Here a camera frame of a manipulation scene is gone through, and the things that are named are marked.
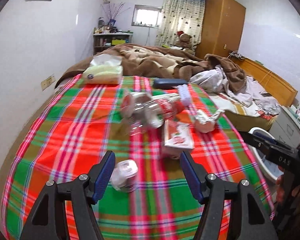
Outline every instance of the wooden wardrobe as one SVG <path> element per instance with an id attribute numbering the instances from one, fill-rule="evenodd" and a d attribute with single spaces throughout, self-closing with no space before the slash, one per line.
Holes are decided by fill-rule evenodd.
<path id="1" fill-rule="evenodd" d="M 238 50 L 245 12 L 235 0 L 206 0 L 201 43 L 195 55 L 202 59 L 208 53 L 228 57 L 230 51 Z"/>

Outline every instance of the brown blanket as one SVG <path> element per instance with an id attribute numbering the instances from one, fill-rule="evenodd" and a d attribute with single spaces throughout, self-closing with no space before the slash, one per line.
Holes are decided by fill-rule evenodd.
<path id="1" fill-rule="evenodd" d="M 229 88 L 232 92 L 237 92 L 246 84 L 246 73 L 237 64 L 233 63 L 229 58 L 220 57 L 218 55 L 207 54 L 205 61 L 197 62 L 181 62 L 174 68 L 174 77 L 183 78 L 187 81 L 202 71 L 214 69 L 216 65 L 221 65 L 229 80 Z"/>
<path id="2" fill-rule="evenodd" d="M 143 76 L 143 77 L 158 77 L 158 78 L 183 78 L 187 81 L 202 71 L 210 70 L 219 62 L 208 57 L 208 61 L 203 61 L 190 53 L 177 49 L 167 49 L 159 47 L 141 46 L 135 44 L 121 44 L 111 47 L 101 54 L 110 54 L 120 56 L 122 58 L 123 76 Z M 229 79 L 230 88 L 237 91 L 245 82 L 245 73 L 238 65 L 232 63 L 230 65 L 224 58 L 220 60 L 221 66 Z M 80 73 L 83 73 L 90 65 L 92 57 L 88 57 L 79 63 L 70 67 L 58 80 L 57 87 L 63 80 L 72 78 Z"/>

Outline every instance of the curtain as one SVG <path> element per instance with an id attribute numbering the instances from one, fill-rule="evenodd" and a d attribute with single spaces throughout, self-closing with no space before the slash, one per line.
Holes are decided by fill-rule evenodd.
<path id="1" fill-rule="evenodd" d="M 177 31 L 192 36 L 192 44 L 201 40 L 205 0 L 163 0 L 162 22 L 158 29 L 156 46 L 173 46 Z"/>

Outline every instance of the window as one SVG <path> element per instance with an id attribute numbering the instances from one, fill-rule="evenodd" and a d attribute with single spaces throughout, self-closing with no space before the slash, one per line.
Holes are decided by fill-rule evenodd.
<path id="1" fill-rule="evenodd" d="M 143 26 L 157 28 L 161 23 L 162 8 L 135 5 L 132 26 Z"/>

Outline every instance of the vase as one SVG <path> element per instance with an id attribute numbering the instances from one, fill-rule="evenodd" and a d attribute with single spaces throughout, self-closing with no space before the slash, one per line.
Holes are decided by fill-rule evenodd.
<path id="1" fill-rule="evenodd" d="M 114 19 L 110 19 L 108 25 L 109 25 L 110 29 L 112 29 L 113 26 L 115 25 L 115 20 Z"/>

